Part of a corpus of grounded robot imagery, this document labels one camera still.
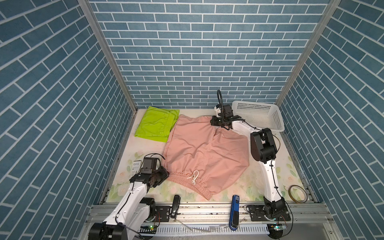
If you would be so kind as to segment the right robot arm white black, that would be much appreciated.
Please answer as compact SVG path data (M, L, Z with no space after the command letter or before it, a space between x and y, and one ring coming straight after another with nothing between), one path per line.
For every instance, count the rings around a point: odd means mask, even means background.
M264 215L266 219L274 221L283 213L286 213L287 205L279 188L275 159L278 148L275 137L268 128L258 129L240 118L222 118L213 116L210 121L212 126L226 130L234 130L250 140L250 153L263 171L265 178Z

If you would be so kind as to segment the lime green shorts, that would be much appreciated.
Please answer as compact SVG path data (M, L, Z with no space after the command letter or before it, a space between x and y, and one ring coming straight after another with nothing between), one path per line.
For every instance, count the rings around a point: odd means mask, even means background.
M166 143L179 114L179 110L148 107L135 132L135 137Z

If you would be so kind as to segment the pink shorts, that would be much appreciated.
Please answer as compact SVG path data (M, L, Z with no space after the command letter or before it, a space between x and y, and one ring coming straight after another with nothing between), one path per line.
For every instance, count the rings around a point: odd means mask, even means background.
M168 180L206 200L232 186L249 167L249 140L214 127L211 117L180 115L164 149Z

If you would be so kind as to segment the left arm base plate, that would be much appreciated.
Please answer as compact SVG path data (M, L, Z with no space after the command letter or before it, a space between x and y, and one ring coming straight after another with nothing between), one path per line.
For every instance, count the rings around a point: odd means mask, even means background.
M155 222L156 223L162 223L162 222L169 222L170 216L171 216L171 206L156 206L155 210Z

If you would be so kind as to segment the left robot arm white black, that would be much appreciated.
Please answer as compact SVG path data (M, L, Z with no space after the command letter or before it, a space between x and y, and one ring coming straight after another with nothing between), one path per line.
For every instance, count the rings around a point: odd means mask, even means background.
M130 179L130 186L123 199L102 223L91 227L89 240L143 240L139 233L141 225L155 217L156 204L146 195L150 188L155 188L169 176L164 167L156 170L141 170Z

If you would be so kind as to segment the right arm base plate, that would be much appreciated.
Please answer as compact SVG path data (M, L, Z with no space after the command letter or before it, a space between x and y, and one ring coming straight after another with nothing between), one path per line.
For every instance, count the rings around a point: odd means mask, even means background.
M262 221L290 221L291 215L290 211L287 207L284 208L284 210L276 214L274 217L267 217L265 211L264 211L264 205L246 205L245 210L247 213L250 214L251 221L252 222L262 222Z

